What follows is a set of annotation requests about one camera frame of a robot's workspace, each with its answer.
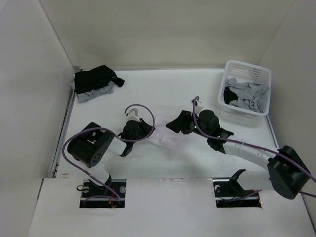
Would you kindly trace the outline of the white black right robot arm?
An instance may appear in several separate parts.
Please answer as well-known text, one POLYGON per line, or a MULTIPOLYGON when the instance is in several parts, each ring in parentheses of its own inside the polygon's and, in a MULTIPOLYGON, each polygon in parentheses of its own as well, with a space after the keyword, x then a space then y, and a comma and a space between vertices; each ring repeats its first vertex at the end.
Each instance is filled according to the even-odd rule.
POLYGON ((218 117, 211 110, 203 110, 199 115, 182 111, 166 128, 175 133, 195 133, 206 137, 213 150, 262 167, 266 171, 266 182, 286 199, 294 199, 312 177, 292 147, 272 150, 234 140, 234 133, 221 128, 218 117))

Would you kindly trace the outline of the white tank top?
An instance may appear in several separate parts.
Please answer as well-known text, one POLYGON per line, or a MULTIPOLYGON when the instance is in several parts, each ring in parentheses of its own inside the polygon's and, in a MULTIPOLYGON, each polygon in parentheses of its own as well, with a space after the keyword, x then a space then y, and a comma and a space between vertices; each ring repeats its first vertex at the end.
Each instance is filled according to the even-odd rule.
POLYGON ((184 135, 175 133, 166 128, 166 124, 170 122, 169 118, 162 113, 154 115, 155 130, 146 141, 151 144, 163 147, 166 149, 174 150, 178 145, 183 142, 184 135))

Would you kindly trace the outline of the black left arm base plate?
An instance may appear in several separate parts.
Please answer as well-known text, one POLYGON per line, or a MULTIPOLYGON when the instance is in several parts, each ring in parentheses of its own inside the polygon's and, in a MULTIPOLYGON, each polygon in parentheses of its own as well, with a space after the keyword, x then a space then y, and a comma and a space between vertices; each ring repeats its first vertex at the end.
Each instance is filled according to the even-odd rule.
POLYGON ((90 180, 84 180, 77 186, 80 192, 80 208, 125 208, 126 180, 110 180, 106 182, 118 195, 103 186, 97 186, 90 180))

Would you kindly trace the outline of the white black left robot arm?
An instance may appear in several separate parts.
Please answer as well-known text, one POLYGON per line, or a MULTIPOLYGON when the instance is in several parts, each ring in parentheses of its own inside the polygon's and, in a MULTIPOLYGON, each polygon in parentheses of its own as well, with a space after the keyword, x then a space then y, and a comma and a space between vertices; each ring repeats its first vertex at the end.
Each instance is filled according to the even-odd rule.
POLYGON ((110 175, 100 164, 106 151, 111 150, 120 157, 125 157, 132 151, 136 142, 148 138, 154 130, 155 126, 147 124, 142 118, 128 120, 119 135, 91 122, 83 131, 68 140, 62 154, 65 156, 65 152, 68 152, 78 161, 80 165, 65 158, 71 165, 88 175, 98 196, 105 197, 111 191, 111 184, 108 182, 110 175))

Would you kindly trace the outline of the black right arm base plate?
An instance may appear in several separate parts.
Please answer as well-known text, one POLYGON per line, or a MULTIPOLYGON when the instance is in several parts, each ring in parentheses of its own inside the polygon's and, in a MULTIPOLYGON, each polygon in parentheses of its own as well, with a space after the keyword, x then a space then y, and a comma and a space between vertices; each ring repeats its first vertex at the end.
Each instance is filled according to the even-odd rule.
POLYGON ((237 181, 213 179, 217 208, 261 208, 259 190, 244 190, 237 181))

